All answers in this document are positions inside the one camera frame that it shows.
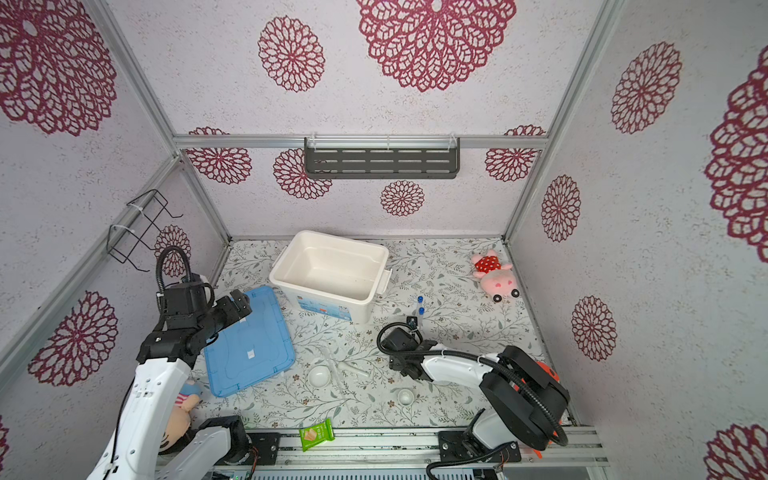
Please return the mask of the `white plastic storage bin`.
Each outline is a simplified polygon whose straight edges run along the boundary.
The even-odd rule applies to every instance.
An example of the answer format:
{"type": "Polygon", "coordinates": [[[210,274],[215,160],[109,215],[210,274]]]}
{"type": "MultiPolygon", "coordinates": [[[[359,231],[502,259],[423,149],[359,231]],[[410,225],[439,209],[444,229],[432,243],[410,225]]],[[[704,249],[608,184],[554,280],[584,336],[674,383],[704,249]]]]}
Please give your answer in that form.
{"type": "Polygon", "coordinates": [[[280,253],[269,281],[296,308],[367,324],[391,278],[389,256],[381,245],[304,230],[280,253]]]}

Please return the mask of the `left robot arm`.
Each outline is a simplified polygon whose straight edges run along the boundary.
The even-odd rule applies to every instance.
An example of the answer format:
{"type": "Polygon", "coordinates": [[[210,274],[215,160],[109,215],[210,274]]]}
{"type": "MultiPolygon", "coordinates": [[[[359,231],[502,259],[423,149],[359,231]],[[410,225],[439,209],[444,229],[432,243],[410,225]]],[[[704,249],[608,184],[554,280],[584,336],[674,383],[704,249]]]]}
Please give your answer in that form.
{"type": "Polygon", "coordinates": [[[161,251],[155,277],[159,320],[140,346],[134,378],[93,479],[202,479],[215,465],[243,464],[252,454],[239,416],[214,418],[157,470],[164,431],[199,354],[252,309],[239,290],[215,298],[178,246],[161,251]]]}

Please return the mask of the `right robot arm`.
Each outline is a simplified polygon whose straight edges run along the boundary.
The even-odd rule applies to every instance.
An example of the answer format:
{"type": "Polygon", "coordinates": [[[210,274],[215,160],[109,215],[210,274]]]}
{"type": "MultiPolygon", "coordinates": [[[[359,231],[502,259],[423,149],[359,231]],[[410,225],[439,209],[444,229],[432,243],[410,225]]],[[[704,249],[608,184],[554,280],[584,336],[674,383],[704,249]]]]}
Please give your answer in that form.
{"type": "Polygon", "coordinates": [[[435,471],[490,460],[524,444],[542,452],[550,445],[566,447],[562,425],[571,397],[559,380],[516,346],[497,354],[471,354],[426,340],[414,324],[392,322],[379,330],[377,349],[389,357],[389,368],[416,381],[456,384],[480,392],[490,407],[480,410],[459,441],[463,457],[427,465],[435,471]]]}

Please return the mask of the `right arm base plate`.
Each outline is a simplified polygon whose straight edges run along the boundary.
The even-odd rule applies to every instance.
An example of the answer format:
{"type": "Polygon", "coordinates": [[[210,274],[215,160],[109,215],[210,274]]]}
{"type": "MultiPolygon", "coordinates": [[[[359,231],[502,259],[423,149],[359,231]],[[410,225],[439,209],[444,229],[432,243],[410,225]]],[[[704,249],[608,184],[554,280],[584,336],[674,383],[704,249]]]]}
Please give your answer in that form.
{"type": "MultiPolygon", "coordinates": [[[[481,442],[471,439],[464,431],[442,430],[437,434],[438,449],[442,462],[457,462],[476,459],[491,451],[481,442]]],[[[519,463],[522,460],[517,442],[512,442],[493,456],[483,459],[483,462],[519,463]]]]}

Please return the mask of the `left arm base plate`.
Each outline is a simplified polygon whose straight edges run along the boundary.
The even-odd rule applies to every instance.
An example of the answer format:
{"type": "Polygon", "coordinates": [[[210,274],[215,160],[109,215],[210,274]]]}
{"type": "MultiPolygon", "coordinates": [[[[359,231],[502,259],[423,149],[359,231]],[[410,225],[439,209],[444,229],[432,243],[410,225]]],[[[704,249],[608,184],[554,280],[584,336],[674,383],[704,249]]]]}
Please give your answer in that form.
{"type": "Polygon", "coordinates": [[[215,464],[216,467],[274,466],[282,435],[250,432],[235,437],[230,451],[215,464]]]}

